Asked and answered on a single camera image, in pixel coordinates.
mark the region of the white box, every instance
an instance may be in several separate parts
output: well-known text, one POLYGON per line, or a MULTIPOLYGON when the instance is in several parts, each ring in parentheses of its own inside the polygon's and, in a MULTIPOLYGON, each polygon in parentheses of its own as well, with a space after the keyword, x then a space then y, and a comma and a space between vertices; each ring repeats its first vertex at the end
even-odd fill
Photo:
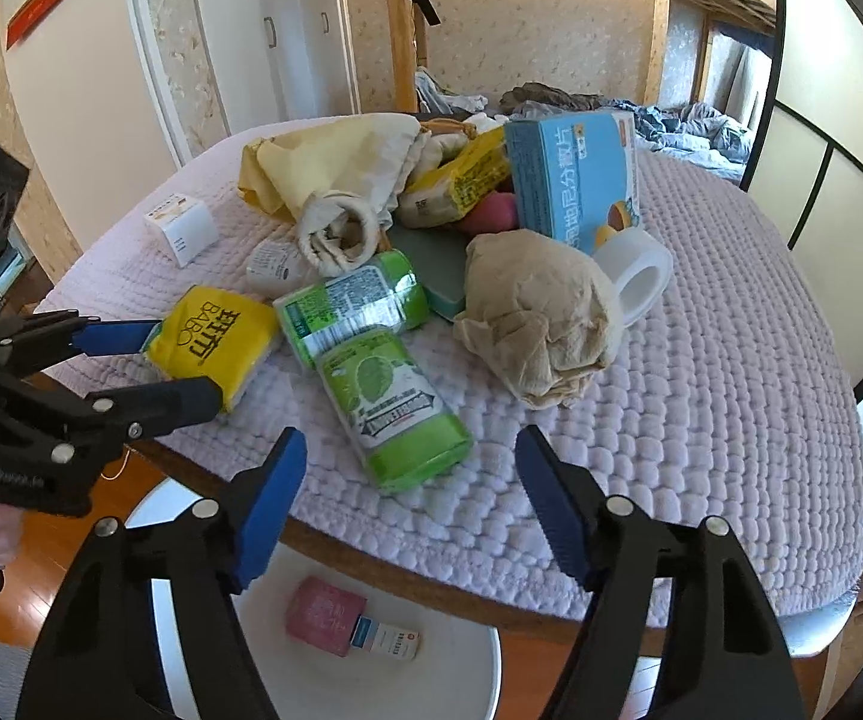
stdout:
POLYGON ((145 221, 179 268, 218 240, 218 228, 208 206, 187 194, 172 194, 145 214, 145 221))

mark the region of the green can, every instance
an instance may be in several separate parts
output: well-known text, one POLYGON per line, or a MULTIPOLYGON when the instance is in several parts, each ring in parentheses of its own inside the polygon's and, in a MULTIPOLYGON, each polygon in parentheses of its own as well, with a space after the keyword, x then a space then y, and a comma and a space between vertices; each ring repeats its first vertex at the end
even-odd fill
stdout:
POLYGON ((428 299, 400 251, 384 251, 349 274, 274 302, 284 336, 306 370, 324 352, 372 327, 399 333, 428 319, 428 299))
POLYGON ((468 456, 468 428, 390 330, 368 330, 317 362, 361 463, 385 493, 414 488, 468 456))

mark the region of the wall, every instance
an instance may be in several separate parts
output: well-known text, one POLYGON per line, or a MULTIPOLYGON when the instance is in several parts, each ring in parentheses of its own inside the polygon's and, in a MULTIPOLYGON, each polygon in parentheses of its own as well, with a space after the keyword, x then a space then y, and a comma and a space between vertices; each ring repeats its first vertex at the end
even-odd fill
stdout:
POLYGON ((17 206, 15 224, 32 253, 52 281, 60 279, 81 256, 81 247, 71 234, 65 218, 41 175, 17 117, 8 77, 5 74, 0 33, 0 145, 28 167, 28 183, 17 206))
POLYGON ((147 0, 155 43, 191 156, 228 137, 195 0, 147 0))
POLYGON ((730 95, 732 84, 735 83, 742 50, 744 46, 727 35, 716 33, 711 38, 705 103, 711 103, 719 111, 724 111, 727 107, 727 96, 730 95))
POLYGON ((35 160, 81 247, 175 172, 126 0, 59 2, 6 52, 5 69, 35 160))
POLYGON ((668 7, 668 39, 658 95, 658 105, 662 108, 691 102, 702 22, 703 14, 697 8, 674 1, 668 7))
MULTIPOLYGON (((647 71, 655 0, 432 0, 433 76, 497 101, 525 81, 634 98, 647 71)), ((348 0, 361 106, 393 109, 385 0, 348 0)))

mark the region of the yellow package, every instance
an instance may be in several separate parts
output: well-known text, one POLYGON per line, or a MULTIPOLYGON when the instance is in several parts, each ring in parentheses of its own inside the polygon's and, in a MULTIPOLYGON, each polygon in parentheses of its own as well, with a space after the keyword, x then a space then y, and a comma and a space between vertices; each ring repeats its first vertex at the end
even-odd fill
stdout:
POLYGON ((145 343, 148 359, 171 379, 208 376, 229 412, 257 366, 281 344, 275 309, 244 295, 193 287, 145 343))
POLYGON ((504 127, 495 127, 470 141, 452 162, 405 187, 395 216, 405 227, 437 227, 460 220, 509 175, 504 127))

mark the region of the wallpaper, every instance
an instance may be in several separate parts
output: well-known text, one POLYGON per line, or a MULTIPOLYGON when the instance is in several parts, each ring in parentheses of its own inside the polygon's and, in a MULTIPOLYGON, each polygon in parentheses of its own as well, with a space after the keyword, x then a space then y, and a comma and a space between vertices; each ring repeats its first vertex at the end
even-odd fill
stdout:
MULTIPOLYGON (((648 62, 654 0, 432 0, 430 71, 453 90, 501 94, 525 81, 634 98, 648 62)), ((393 107, 385 0, 348 0, 365 111, 393 107)))
POLYGON ((711 42, 711 60, 708 61, 708 89, 705 90, 705 101, 711 103, 719 111, 727 107, 727 96, 730 95, 735 83, 737 64, 741 61, 744 46, 717 33, 711 42))
POLYGON ((17 117, 1 48, 0 30, 0 145, 31 170, 25 193, 17 206, 15 224, 44 272, 57 282, 81 256, 81 248, 35 164, 25 129, 17 117))
POLYGON ((672 1, 668 8, 668 42, 658 105, 671 108, 691 102, 698 61, 703 15, 696 8, 672 1))
POLYGON ((148 0, 161 64, 192 156, 228 137, 195 0, 148 0))

